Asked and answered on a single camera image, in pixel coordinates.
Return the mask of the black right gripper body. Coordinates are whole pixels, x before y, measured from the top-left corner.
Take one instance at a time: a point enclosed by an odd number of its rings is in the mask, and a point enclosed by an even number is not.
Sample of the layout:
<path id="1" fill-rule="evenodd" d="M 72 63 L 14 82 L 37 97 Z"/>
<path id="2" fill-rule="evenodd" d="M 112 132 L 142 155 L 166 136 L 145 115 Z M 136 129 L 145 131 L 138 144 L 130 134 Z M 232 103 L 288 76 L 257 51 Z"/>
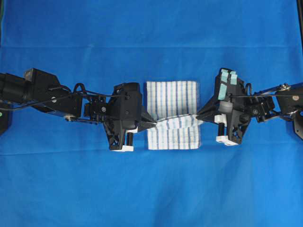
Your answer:
<path id="1" fill-rule="evenodd" d="M 216 142 L 226 146 L 240 145 L 249 125 L 249 115 L 232 110 L 231 113 L 215 115 L 214 122 L 218 124 Z"/>

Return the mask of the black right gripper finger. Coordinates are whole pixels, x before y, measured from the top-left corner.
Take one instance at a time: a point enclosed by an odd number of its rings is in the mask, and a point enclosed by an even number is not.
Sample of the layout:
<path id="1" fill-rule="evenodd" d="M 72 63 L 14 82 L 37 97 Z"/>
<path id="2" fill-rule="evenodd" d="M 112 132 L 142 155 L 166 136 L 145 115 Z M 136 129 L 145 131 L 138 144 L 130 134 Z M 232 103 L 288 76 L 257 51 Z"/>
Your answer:
<path id="1" fill-rule="evenodd" d="M 214 116 L 215 114 L 213 113 L 204 113 L 204 114 L 198 114 L 196 119 L 204 122 L 214 122 Z"/>
<path id="2" fill-rule="evenodd" d="M 197 115 L 202 115 L 204 113 L 217 110 L 218 104 L 219 101 L 217 97 L 212 96 L 209 101 L 197 112 Z"/>

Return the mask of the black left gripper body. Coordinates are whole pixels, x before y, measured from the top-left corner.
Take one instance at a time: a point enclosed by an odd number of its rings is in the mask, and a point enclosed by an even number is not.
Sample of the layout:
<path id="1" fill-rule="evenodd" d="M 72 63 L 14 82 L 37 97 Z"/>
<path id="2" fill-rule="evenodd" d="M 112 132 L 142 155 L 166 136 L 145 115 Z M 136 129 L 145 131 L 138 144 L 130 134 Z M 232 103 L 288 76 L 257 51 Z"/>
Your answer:
<path id="1" fill-rule="evenodd" d="M 105 119 L 103 126 L 111 151 L 124 151 L 125 134 L 127 130 L 136 130 L 139 122 L 136 120 Z"/>

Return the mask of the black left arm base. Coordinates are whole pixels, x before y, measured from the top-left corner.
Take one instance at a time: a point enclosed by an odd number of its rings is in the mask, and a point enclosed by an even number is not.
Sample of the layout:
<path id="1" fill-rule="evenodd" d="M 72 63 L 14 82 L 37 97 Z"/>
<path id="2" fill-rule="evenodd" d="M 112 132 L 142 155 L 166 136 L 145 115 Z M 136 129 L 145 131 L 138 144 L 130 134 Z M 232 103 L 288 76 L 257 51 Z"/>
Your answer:
<path id="1" fill-rule="evenodd" d="M 11 111 L 0 111 L 0 136 L 3 135 L 11 126 L 12 123 L 12 112 Z"/>

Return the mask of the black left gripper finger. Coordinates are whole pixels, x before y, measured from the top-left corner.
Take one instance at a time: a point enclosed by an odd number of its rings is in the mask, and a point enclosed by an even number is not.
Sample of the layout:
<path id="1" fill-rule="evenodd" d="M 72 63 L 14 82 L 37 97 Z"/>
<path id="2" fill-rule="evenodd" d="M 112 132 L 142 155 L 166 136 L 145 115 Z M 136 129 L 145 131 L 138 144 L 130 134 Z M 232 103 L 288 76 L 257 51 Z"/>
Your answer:
<path id="1" fill-rule="evenodd" d="M 141 112 L 141 119 L 144 122 L 156 123 L 156 121 L 152 118 L 152 116 L 147 111 L 142 111 Z"/>
<path id="2" fill-rule="evenodd" d="M 151 128 L 154 128 L 156 126 L 156 122 L 143 122 L 141 121 L 139 124 L 138 124 L 138 131 L 144 131 L 144 130 L 147 130 L 147 129 L 151 129 Z"/>

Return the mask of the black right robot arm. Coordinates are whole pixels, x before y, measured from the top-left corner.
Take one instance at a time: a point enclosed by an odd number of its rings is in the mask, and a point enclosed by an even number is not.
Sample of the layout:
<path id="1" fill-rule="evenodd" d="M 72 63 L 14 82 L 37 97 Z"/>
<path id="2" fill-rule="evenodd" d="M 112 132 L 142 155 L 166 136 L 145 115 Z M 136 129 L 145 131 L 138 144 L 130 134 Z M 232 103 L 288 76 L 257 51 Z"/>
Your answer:
<path id="1" fill-rule="evenodd" d="M 240 145 L 252 119 L 257 122 L 280 118 L 292 122 L 295 134 L 303 136 L 303 85 L 282 84 L 252 93 L 251 84 L 215 85 L 215 93 L 198 111 L 197 119 L 218 125 L 216 141 Z"/>

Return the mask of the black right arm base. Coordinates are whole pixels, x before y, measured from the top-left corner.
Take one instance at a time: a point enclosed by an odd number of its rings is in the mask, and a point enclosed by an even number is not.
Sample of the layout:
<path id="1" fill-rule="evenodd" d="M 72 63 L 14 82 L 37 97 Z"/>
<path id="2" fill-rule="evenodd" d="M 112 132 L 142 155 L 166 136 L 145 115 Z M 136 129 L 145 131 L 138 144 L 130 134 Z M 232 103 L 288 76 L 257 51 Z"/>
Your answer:
<path id="1" fill-rule="evenodd" d="M 303 116 L 301 112 L 296 112 L 293 114 L 293 129 L 295 134 L 303 139 Z"/>

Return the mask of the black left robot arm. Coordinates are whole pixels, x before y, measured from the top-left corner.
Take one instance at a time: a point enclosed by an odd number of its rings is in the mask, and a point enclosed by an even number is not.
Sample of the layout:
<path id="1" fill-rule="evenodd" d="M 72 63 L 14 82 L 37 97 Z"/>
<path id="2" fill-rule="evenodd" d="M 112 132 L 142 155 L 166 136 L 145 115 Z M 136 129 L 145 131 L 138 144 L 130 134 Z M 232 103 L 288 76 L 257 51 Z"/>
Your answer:
<path id="1" fill-rule="evenodd" d="M 0 75 L 0 132 L 10 126 L 12 112 L 32 107 L 68 122 L 103 124 L 111 151 L 133 151 L 135 133 L 154 128 L 156 121 L 143 106 L 139 83 L 114 86 L 111 95 L 89 91 L 77 83 L 73 89 L 58 78 L 31 68 L 23 77 Z"/>

